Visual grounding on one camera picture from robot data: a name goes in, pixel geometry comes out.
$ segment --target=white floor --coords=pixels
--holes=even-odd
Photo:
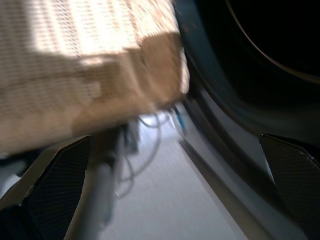
[[[172,120],[161,127],[155,158],[134,179],[131,192],[116,201],[100,240],[246,239],[180,147],[178,132]],[[129,157],[135,170],[148,159],[156,139],[156,129],[140,126],[139,154]]]

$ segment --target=black curved surface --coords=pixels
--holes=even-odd
[[[319,85],[271,64],[243,35],[224,0],[177,0],[175,9],[189,63],[225,113],[256,136],[320,146]]]
[[[320,75],[316,1],[229,0],[239,24],[267,56],[299,72]]]

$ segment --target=woven material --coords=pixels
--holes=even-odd
[[[171,0],[0,1],[1,154],[112,127],[188,91]]]
[[[261,136],[259,142],[272,172],[276,187],[293,218],[309,240],[320,239],[320,168],[319,161],[290,139]]]

